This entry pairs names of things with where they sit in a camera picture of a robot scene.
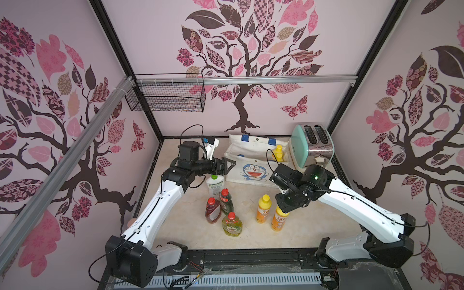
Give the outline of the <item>white canvas Doraemon shopping bag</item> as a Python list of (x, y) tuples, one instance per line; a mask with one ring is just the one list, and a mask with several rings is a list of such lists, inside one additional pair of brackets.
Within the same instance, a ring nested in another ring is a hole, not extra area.
[(293, 167), (288, 142), (251, 135), (230, 135), (224, 157), (235, 161), (236, 165), (226, 175), (226, 181), (276, 188), (270, 177), (278, 165), (274, 156), (279, 146), (282, 147), (282, 163)]

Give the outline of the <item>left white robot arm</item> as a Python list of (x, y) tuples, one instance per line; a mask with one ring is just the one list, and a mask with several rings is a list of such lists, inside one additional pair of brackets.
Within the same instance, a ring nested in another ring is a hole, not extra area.
[(113, 277), (143, 288), (160, 270), (186, 268), (187, 246), (168, 242), (154, 249), (155, 238), (171, 209), (197, 176), (225, 176), (234, 168), (235, 161), (213, 156), (218, 145), (219, 140), (213, 137), (205, 137), (201, 143), (185, 141), (180, 144), (178, 157), (162, 174), (161, 184), (151, 202), (121, 236), (111, 236), (107, 241), (106, 262)]

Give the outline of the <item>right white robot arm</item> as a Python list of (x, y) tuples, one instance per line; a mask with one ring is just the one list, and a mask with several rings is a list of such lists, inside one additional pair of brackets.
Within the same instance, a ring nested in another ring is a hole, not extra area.
[(279, 164), (270, 180), (280, 189), (275, 196), (283, 213), (319, 201), (359, 223), (364, 230), (352, 238), (321, 240), (315, 261), (323, 268), (353, 259), (372, 259), (389, 268), (401, 268), (413, 256), (412, 215), (398, 215), (376, 205), (318, 165), (304, 172)]

